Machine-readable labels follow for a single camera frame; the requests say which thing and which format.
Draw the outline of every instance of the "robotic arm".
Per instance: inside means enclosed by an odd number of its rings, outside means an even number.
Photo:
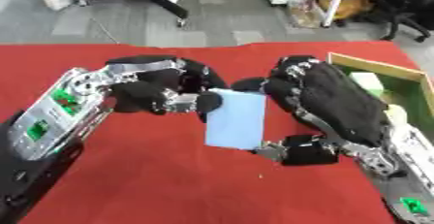
[[[321,133],[265,142],[255,153],[284,165],[336,163],[343,153],[386,178],[403,175],[402,160],[433,193],[429,140],[407,123],[403,109],[373,97],[332,65],[312,56],[285,57],[268,78],[240,80],[232,88],[269,95]]]
[[[16,223],[79,157],[82,141],[113,111],[197,112],[226,87],[210,68],[174,56],[113,59],[97,71],[74,68],[33,106],[0,127],[0,223]]]

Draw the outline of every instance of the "blue paper square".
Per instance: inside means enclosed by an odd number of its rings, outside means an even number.
[[[205,144],[253,149],[264,136],[265,96],[228,89],[211,89],[223,105],[207,115]]]

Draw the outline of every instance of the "gray floor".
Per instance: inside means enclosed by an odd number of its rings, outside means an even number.
[[[42,0],[0,0],[0,44],[126,43],[155,47],[218,47],[253,42],[373,40],[385,27],[298,29],[266,0],[181,0],[191,12],[178,29],[174,17],[143,0],[103,0],[56,13]],[[394,41],[434,75],[434,39],[418,44],[404,29]]]

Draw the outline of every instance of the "wooden box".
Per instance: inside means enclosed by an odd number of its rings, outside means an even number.
[[[385,87],[382,100],[402,106],[407,111],[408,122],[433,143],[434,88],[427,74],[333,52],[328,54],[327,61],[347,75],[351,72],[375,73]]]

